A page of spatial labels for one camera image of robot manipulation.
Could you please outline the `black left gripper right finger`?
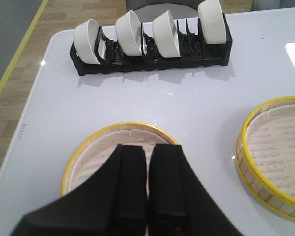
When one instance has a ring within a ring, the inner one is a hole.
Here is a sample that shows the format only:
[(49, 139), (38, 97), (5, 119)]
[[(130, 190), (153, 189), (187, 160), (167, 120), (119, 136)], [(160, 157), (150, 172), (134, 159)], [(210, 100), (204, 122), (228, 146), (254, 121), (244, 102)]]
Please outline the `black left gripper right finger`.
[(157, 144), (149, 164), (150, 236), (239, 236), (190, 167), (180, 145)]

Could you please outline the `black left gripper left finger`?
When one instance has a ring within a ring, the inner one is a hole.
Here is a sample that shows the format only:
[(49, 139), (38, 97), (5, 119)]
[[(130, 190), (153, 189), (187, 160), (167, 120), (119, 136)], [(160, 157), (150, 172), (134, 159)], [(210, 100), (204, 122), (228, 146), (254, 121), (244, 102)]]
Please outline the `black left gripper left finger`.
[(13, 236), (143, 236), (147, 164), (141, 146), (117, 145), (84, 183), (23, 216)]

